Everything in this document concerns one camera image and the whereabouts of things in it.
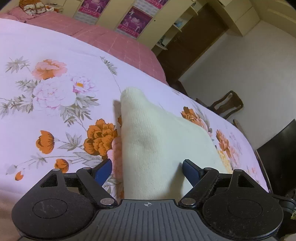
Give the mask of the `cream knit small garment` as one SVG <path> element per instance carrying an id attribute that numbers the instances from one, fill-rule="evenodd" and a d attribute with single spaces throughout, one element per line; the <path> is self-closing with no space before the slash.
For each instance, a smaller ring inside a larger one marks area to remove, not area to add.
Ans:
<path id="1" fill-rule="evenodd" d="M 180 200 L 192 187 L 182 173 L 185 159 L 231 173 L 202 127 L 154 105 L 136 88 L 124 90 L 120 102 L 126 199 Z"/>

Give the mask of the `black box by bed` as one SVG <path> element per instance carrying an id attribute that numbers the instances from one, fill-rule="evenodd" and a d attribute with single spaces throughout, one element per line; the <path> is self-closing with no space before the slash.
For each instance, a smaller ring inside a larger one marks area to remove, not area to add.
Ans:
<path id="1" fill-rule="evenodd" d="M 257 149 L 274 194 L 295 189 L 295 120 Z"/>

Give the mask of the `white floral quilt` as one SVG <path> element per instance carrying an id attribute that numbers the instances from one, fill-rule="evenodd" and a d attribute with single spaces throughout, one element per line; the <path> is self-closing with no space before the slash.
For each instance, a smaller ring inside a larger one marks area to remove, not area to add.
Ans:
<path id="1" fill-rule="evenodd" d="M 120 98 L 129 87 L 202 127 L 231 172 L 267 187 L 246 137 L 214 112 L 85 42 L 1 19 L 1 240 L 19 238 L 12 207 L 54 168 L 70 173 L 108 158 L 103 187 L 125 198 Z"/>

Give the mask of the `dark wooden chair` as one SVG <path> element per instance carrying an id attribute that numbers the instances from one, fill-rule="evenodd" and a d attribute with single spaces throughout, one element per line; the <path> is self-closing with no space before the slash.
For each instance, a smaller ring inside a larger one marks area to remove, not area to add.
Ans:
<path id="1" fill-rule="evenodd" d="M 244 107 L 243 101 L 233 90 L 227 92 L 224 97 L 215 101 L 210 106 L 207 106 L 198 98 L 196 98 L 195 101 L 224 119 L 229 118 L 232 114 L 240 111 Z"/>

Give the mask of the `pink checked bed sheet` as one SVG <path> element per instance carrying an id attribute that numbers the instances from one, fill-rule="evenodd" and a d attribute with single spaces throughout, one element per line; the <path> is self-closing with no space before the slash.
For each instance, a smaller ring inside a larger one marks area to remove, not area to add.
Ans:
<path id="1" fill-rule="evenodd" d="M 99 25 L 83 23 L 55 11 L 47 11 L 40 15 L 31 16 L 19 7 L 15 7 L 6 13 L 1 13 L 1 18 L 27 23 L 69 35 L 99 48 L 160 82 L 167 84 L 164 70 L 151 49 L 113 30 Z"/>

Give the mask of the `dark wooden door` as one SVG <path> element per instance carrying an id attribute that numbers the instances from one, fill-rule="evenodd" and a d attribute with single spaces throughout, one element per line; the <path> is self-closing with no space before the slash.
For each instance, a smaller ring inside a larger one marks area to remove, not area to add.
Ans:
<path id="1" fill-rule="evenodd" d="M 168 85 L 175 86 L 180 77 L 227 30 L 224 20 L 210 4 L 205 4 L 173 37 L 167 49 L 157 56 Z"/>

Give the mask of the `cream wardrobe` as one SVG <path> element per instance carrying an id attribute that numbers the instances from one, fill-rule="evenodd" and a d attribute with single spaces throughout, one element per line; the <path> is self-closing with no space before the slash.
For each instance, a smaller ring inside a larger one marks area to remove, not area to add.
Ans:
<path id="1" fill-rule="evenodd" d="M 260 21 L 251 1 L 45 1 L 61 13 L 118 31 L 152 49 L 161 37 L 168 43 L 208 4 L 235 33 L 245 36 Z"/>

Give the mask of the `cream corner shelf unit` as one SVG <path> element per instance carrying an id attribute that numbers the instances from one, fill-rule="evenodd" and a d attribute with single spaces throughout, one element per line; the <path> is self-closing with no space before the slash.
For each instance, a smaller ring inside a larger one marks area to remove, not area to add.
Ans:
<path id="1" fill-rule="evenodd" d="M 204 1 L 173 1 L 172 4 L 168 1 L 164 6 L 165 12 L 160 10 L 154 19 L 155 26 L 159 30 L 159 34 L 153 33 L 153 37 L 157 37 L 157 42 L 152 48 L 156 56 L 168 49 L 168 44 L 177 33 L 182 32 L 182 28 L 192 17 L 198 15 L 204 4 Z"/>

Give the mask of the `lower left magenta poster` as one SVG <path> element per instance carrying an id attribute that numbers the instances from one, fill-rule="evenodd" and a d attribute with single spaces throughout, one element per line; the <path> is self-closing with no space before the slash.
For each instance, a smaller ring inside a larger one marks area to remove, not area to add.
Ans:
<path id="1" fill-rule="evenodd" d="M 84 0 L 74 15 L 74 19 L 94 25 L 107 7 L 109 0 Z"/>

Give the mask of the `magenta poster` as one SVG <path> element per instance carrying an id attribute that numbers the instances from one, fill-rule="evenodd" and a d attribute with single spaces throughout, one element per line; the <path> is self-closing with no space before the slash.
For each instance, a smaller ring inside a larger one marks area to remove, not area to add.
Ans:
<path id="1" fill-rule="evenodd" d="M 74 19 L 94 25 L 107 7 L 109 0 L 84 0 L 74 15 Z"/>
<path id="2" fill-rule="evenodd" d="M 132 6 L 116 28 L 118 33 L 137 39 L 151 21 L 152 16 Z"/>
<path id="3" fill-rule="evenodd" d="M 168 0 L 136 0 L 134 6 L 148 9 L 161 9 Z"/>

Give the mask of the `lower right magenta poster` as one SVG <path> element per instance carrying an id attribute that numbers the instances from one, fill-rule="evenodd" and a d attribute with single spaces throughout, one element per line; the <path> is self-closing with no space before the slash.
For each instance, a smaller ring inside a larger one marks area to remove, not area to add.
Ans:
<path id="1" fill-rule="evenodd" d="M 137 39 L 151 21 L 152 16 L 132 6 L 116 28 L 118 33 Z"/>

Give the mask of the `orange patterned pillow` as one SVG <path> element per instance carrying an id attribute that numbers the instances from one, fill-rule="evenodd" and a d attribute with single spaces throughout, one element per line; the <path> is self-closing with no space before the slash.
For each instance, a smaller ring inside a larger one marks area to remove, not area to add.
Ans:
<path id="1" fill-rule="evenodd" d="M 48 11 L 55 11 L 60 13 L 63 11 L 63 7 L 58 4 L 44 4 L 42 1 L 38 0 L 20 0 L 19 7 L 27 15 L 39 15 Z"/>

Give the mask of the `upper right magenta poster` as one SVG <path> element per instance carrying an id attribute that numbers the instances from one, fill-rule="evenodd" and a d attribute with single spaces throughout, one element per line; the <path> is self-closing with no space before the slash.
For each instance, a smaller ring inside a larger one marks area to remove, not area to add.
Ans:
<path id="1" fill-rule="evenodd" d="M 148 9 L 161 9 L 168 0 L 136 0 L 134 6 Z"/>

